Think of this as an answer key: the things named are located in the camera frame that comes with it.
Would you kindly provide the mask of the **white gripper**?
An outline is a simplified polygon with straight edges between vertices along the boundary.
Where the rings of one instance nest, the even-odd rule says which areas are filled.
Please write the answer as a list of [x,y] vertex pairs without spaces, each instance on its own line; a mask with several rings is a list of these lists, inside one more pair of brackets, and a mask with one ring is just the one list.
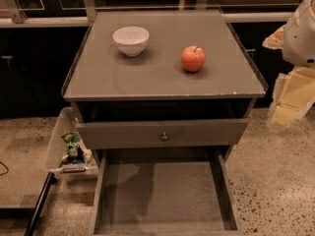
[[283,49],[283,59],[295,67],[276,79],[267,127],[282,132],[300,121],[315,103],[315,0],[304,0],[281,26],[263,41],[268,49]]

